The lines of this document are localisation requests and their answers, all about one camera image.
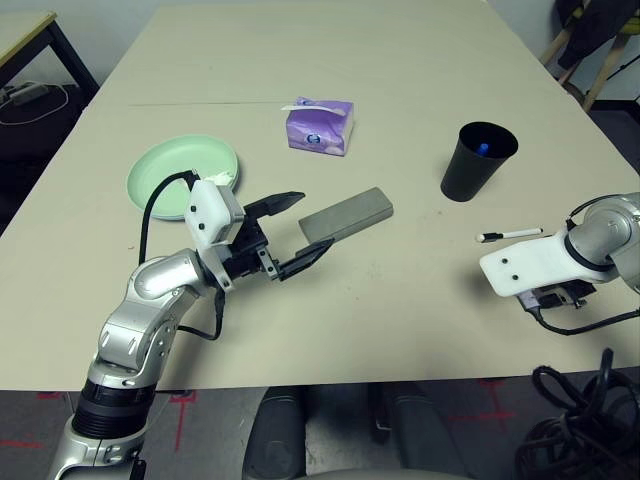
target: cable bundle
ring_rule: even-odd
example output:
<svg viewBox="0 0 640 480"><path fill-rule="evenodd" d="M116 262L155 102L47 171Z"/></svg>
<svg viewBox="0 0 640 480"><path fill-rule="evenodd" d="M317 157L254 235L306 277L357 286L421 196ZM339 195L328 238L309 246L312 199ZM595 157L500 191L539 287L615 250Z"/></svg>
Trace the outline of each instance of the cable bundle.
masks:
<svg viewBox="0 0 640 480"><path fill-rule="evenodd" d="M538 393L565 412L538 423L516 451L521 479L640 477L640 386L611 369L613 351L602 353L600 371L578 390L567 377L540 366L532 380ZM543 384L553 378L573 404L557 397Z"/></svg>

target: light green plate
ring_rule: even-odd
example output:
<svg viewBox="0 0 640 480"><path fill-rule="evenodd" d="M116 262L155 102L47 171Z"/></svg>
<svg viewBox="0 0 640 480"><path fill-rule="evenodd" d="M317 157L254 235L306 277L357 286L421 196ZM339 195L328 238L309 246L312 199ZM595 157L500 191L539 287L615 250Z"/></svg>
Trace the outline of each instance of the light green plate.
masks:
<svg viewBox="0 0 640 480"><path fill-rule="evenodd" d="M127 177L131 201L144 210L153 190L169 175L196 170L200 178L228 172L231 188L238 181L238 158L222 140L208 135L183 135L160 143L135 163ZM156 200L151 216L162 220L182 220L189 202L186 183L176 180Z"/></svg>

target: gray block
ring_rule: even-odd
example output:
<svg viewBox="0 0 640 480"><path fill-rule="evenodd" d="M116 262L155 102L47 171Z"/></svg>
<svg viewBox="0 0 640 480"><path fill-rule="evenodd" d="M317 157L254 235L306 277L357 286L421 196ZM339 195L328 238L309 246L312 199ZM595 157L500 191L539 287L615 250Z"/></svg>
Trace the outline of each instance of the gray block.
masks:
<svg viewBox="0 0 640 480"><path fill-rule="evenodd" d="M353 235L393 215L393 205L378 187L320 210L298 223L309 243Z"/></svg>

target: black plastic cup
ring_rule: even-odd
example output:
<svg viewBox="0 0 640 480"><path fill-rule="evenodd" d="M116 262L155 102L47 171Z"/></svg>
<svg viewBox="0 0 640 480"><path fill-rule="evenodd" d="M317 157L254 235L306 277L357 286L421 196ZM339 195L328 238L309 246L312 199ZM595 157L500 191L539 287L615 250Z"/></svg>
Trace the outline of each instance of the black plastic cup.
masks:
<svg viewBox="0 0 640 480"><path fill-rule="evenodd" d="M458 145L440 190L456 202L471 200L517 151L518 140L506 128L488 122L466 124L458 134Z"/></svg>

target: tissue box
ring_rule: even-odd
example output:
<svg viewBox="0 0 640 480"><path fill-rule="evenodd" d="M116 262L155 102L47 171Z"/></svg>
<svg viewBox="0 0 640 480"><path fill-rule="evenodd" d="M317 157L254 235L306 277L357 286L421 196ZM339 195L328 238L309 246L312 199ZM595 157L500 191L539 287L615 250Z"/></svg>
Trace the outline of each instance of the tissue box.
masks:
<svg viewBox="0 0 640 480"><path fill-rule="evenodd" d="M287 138L291 148L344 156L353 129L353 103L299 97L289 110Z"/></svg>

